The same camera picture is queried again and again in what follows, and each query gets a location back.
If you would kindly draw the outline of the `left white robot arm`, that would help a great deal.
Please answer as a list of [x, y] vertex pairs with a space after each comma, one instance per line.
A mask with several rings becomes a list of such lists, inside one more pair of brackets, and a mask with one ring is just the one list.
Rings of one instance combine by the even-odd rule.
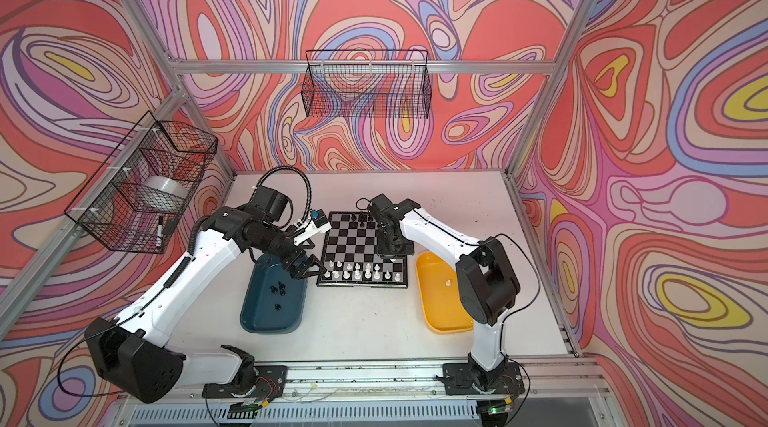
[[232, 397], [252, 394], [258, 383], [254, 357], [222, 345], [212, 352], [184, 352], [170, 339], [180, 320], [209, 284], [243, 253], [275, 257], [295, 280], [323, 273], [308, 241], [330, 229], [321, 209], [309, 209], [290, 227], [276, 222], [287, 197], [265, 186], [237, 207], [221, 207], [199, 219], [185, 253], [138, 300], [112, 320], [99, 317], [84, 340], [96, 374], [143, 403], [187, 386], [209, 386]]

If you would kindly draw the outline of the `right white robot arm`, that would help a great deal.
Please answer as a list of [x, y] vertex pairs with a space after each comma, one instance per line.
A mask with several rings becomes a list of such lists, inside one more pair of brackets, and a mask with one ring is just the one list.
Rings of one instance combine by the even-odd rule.
[[408, 255], [414, 244], [425, 247], [453, 268], [461, 305], [473, 320], [473, 344], [467, 357], [470, 385], [489, 391], [509, 364], [503, 325], [512, 313], [521, 285], [502, 243], [494, 236], [465, 235], [407, 198], [392, 202], [379, 194], [366, 203], [376, 224], [377, 253]]

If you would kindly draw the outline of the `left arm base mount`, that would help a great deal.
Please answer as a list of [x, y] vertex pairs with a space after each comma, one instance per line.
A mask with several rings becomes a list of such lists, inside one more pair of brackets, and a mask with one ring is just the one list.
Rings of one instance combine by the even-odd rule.
[[285, 365], [257, 364], [238, 372], [227, 384], [205, 384], [202, 397], [273, 400], [283, 395], [287, 373], [288, 367]]

